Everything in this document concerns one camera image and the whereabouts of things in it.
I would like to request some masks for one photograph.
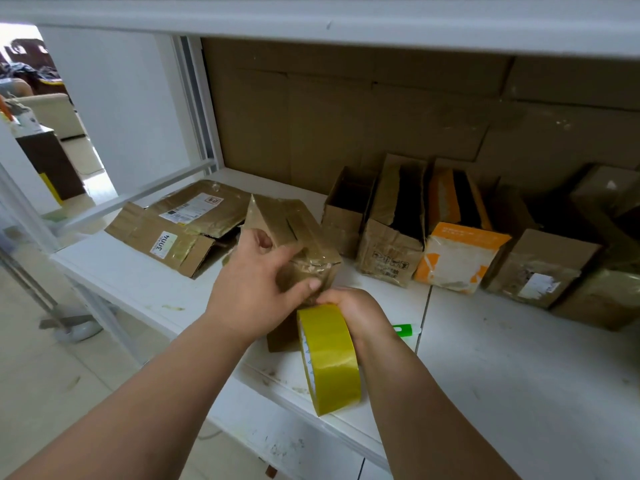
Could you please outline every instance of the tiled floor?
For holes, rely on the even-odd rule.
[[[91,159],[91,153],[85,157]],[[95,162],[80,165],[93,168]],[[71,214],[115,194],[104,173],[92,173],[85,183],[95,202],[89,196],[68,201],[65,210]],[[105,224],[103,220],[85,232]],[[34,246],[23,242],[13,256],[66,309],[84,312],[62,276]],[[105,331],[79,344],[61,345],[50,331],[38,330],[42,310],[4,269],[0,269],[0,304],[0,478],[4,478],[123,384],[136,368]],[[118,318],[146,356],[168,345],[164,336],[142,322],[123,312]],[[180,478],[258,480],[267,478],[266,468],[253,453],[206,423]]]

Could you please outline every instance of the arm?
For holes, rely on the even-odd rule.
[[[276,273],[300,249],[270,246],[262,231],[244,230],[204,314],[10,478],[178,478],[247,347],[320,286],[309,279],[280,293]]]
[[[518,478],[450,402],[369,293],[331,289],[318,303],[335,303],[344,315],[396,480]]]

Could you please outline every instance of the person's left hand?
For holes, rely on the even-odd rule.
[[[242,229],[236,250],[213,284],[202,316],[237,334],[247,346],[276,328],[322,285],[317,278],[307,278],[281,292],[276,274],[302,247],[272,250],[271,246],[265,231]]]

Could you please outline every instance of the tape roll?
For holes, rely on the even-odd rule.
[[[298,334],[316,414],[360,400],[360,373],[347,323],[335,305],[298,311]]]

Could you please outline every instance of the green object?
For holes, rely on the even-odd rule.
[[[419,335],[422,331],[420,327],[413,326],[410,323],[394,325],[394,330],[398,334],[398,337],[412,337],[414,335]]]

